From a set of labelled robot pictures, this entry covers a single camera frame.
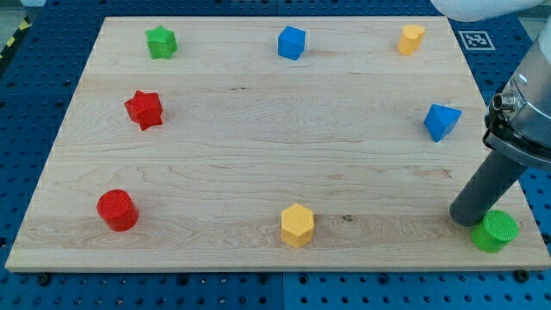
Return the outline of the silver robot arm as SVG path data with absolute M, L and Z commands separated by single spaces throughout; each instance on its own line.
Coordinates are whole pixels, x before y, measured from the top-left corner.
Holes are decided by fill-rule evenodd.
M 432 0 L 443 15 L 477 22 L 529 9 L 540 0 Z M 488 108 L 484 143 L 511 160 L 550 169 L 550 22 Z

